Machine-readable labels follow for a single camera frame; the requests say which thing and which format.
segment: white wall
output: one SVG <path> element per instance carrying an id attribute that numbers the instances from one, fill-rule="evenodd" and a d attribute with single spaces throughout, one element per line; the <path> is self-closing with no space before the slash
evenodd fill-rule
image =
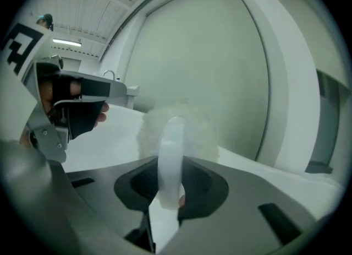
<path id="1" fill-rule="evenodd" d="M 266 51 L 270 97 L 266 132 L 257 161 L 305 171 L 317 137 L 320 96 L 308 45 L 278 0 L 243 0 Z"/>
<path id="2" fill-rule="evenodd" d="M 279 0 L 291 14 L 312 54 L 316 69 L 349 87 L 338 46 L 323 20 L 305 0 Z"/>
<path id="3" fill-rule="evenodd" d="M 116 77 L 120 77 L 121 82 L 125 81 L 131 53 L 145 18 L 144 13 L 139 13 L 128 22 L 104 55 L 99 75 L 102 75 L 106 70 L 112 70 Z M 112 74 L 108 73 L 106 77 L 112 79 Z"/>
<path id="4" fill-rule="evenodd" d="M 217 130 L 220 146 L 254 159 L 267 78 L 263 46 L 241 0 L 173 0 L 147 17 L 125 82 L 141 87 L 135 109 L 195 106 Z"/>
<path id="5" fill-rule="evenodd" d="M 351 57 L 344 41 L 344 37 L 337 25 L 334 17 L 331 15 L 326 5 L 322 0 L 305 0 L 319 16 L 320 20 L 325 24 L 325 28 L 329 31 L 330 36 L 333 38 L 335 45 L 339 51 L 339 55 L 343 61 L 343 67 L 345 69 L 344 74 L 349 84 L 349 89 L 352 86 L 352 74 L 350 70 L 352 69 Z"/>
<path id="6" fill-rule="evenodd" d="M 96 59 L 82 58 L 78 72 L 89 75 L 98 75 L 100 62 Z"/>
<path id="7" fill-rule="evenodd" d="M 81 60 L 75 60 L 66 57 L 63 57 L 62 60 L 64 62 L 64 70 L 78 72 L 81 65 Z"/>

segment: white cotton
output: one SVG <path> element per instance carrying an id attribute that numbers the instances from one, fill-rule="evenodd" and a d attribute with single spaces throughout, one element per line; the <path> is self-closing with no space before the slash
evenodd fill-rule
<path id="1" fill-rule="evenodd" d="M 213 128 L 201 111 L 188 105 L 164 106 L 144 115 L 137 135 L 139 157 L 158 155 L 160 136 L 166 123 L 173 117 L 181 117 L 186 121 L 184 155 L 217 162 L 219 150 Z"/>

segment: person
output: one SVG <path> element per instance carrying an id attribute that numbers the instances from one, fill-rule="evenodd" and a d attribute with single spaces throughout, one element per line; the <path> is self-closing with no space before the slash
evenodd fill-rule
<path id="1" fill-rule="evenodd" d="M 40 15 L 36 24 L 38 24 L 39 26 L 42 26 L 48 30 L 53 31 L 54 30 L 54 24 L 53 24 L 53 16 L 51 16 L 51 14 L 44 14 L 44 15 Z"/>
<path id="2" fill-rule="evenodd" d="M 76 81 L 72 81 L 71 85 L 70 85 L 70 93 L 72 96 L 77 96 L 81 93 L 81 84 L 79 82 Z M 41 102 L 43 105 L 43 108 L 46 112 L 46 114 L 48 114 L 48 112 L 50 111 L 51 107 L 52 107 L 52 99 L 53 99 L 53 84 L 52 81 L 47 80 L 42 82 L 39 85 L 39 94 L 40 94 L 40 98 L 41 98 Z M 101 108 L 101 112 L 98 115 L 97 121 L 94 124 L 94 128 L 98 126 L 99 122 L 104 122 L 106 120 L 106 112 L 109 110 L 109 104 L 108 103 L 104 103 L 102 108 Z M 19 140 L 20 144 L 23 145 L 24 147 L 31 147 L 31 143 L 29 141 L 29 137 L 28 137 L 28 130 L 25 129 L 22 132 L 21 138 Z"/>

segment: black slot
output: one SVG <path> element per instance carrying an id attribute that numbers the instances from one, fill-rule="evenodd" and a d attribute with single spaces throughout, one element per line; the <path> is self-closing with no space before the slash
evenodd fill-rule
<path id="1" fill-rule="evenodd" d="M 116 196 L 128 209 L 146 213 L 159 190 L 158 159 L 120 176 L 114 185 Z"/>
<path id="2" fill-rule="evenodd" d="M 125 239 L 155 254 L 156 245 L 153 242 L 149 213 L 144 214 L 140 228 L 131 231 Z"/>
<path id="3" fill-rule="evenodd" d="M 178 221 L 208 217 L 226 200 L 229 186 L 217 173 L 184 156 L 182 185 L 185 189 L 185 205 L 178 210 Z"/>
<path id="4" fill-rule="evenodd" d="M 94 180 L 92 178 L 82 178 L 80 180 L 71 181 L 71 185 L 74 188 L 77 188 L 77 187 L 81 187 L 84 185 L 88 185 L 89 183 L 92 183 L 92 182 L 94 182 Z"/>
<path id="5" fill-rule="evenodd" d="M 258 209 L 283 245 L 291 242 L 301 234 L 295 224 L 276 204 L 269 203 L 260 205 Z"/>

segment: metal surface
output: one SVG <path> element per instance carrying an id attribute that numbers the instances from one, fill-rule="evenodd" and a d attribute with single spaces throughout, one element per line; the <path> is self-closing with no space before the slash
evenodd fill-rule
<path id="1" fill-rule="evenodd" d="M 128 210 L 114 194 L 113 184 L 120 175 L 153 158 L 70 173 L 68 179 L 61 164 L 49 166 L 36 150 L 2 143 L 0 154 L 0 179 L 11 203 L 32 231 L 57 252 L 148 254 L 122 238 L 141 225 L 142 213 Z M 258 210 L 266 203 L 275 203 L 299 230 L 314 227 L 312 216 L 301 205 L 262 178 L 191 160 L 225 178 L 229 194 L 210 216 L 184 220 L 160 254 L 262 255 L 277 251 L 281 244 Z M 70 183 L 86 177 L 93 182 L 76 189 Z"/>
<path id="2" fill-rule="evenodd" d="M 41 103 L 37 76 L 37 62 L 35 61 L 29 68 L 27 76 L 24 77 L 24 85 L 38 101 L 27 121 L 27 126 L 30 132 L 34 132 L 38 144 L 40 145 L 40 150 L 45 157 L 49 160 L 57 160 L 63 163 L 66 161 L 65 147 L 59 148 L 56 145 L 64 142 L 64 137 L 61 135 L 63 140 L 60 138 L 55 126 L 51 124 L 44 111 Z"/>
<path id="3" fill-rule="evenodd" d="M 258 207 L 275 203 L 300 230 L 314 224 L 313 217 L 298 203 L 262 178 L 191 158 L 199 165 L 220 174 L 229 184 L 229 195 L 223 205 L 207 218 L 184 220 L 179 231 L 160 254 L 266 254 L 282 245 Z M 112 186 L 123 173 L 147 160 L 83 172 L 69 173 L 70 180 L 92 178 L 93 183 L 76 190 L 108 227 L 124 236 L 136 228 L 133 211 L 114 195 Z"/>
<path id="4" fill-rule="evenodd" d="M 116 80 L 116 76 L 115 76 L 114 71 L 112 71 L 112 70 L 106 70 L 106 71 L 104 71 L 103 76 L 105 76 L 105 74 L 106 74 L 106 73 L 109 73 L 109 72 L 111 72 L 111 73 L 112 73 L 112 75 L 113 75 L 113 79 L 114 79 L 114 81 L 115 81 L 115 80 Z"/>
<path id="5" fill-rule="evenodd" d="M 66 150 L 68 146 L 68 128 L 56 126 L 55 129 L 60 137 L 60 144 L 63 146 L 64 150 Z"/>

